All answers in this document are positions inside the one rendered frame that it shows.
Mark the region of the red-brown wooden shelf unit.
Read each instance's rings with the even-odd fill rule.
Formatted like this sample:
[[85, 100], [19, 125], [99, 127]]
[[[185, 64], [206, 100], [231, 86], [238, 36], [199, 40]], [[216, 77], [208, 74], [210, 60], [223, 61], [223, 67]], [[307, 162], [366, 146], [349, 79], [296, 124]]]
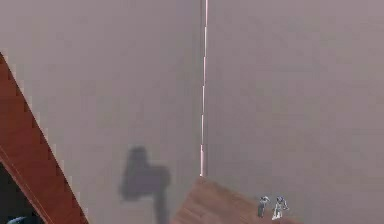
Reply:
[[0, 163], [45, 224], [89, 224], [2, 54]]

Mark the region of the small grey figurine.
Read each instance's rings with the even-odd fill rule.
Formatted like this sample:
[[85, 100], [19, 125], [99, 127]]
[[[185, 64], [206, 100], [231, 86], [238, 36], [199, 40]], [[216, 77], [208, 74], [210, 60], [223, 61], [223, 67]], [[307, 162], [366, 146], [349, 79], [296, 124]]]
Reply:
[[259, 205], [258, 205], [258, 217], [263, 218], [266, 205], [270, 202], [270, 199], [268, 196], [262, 196], [259, 199]]

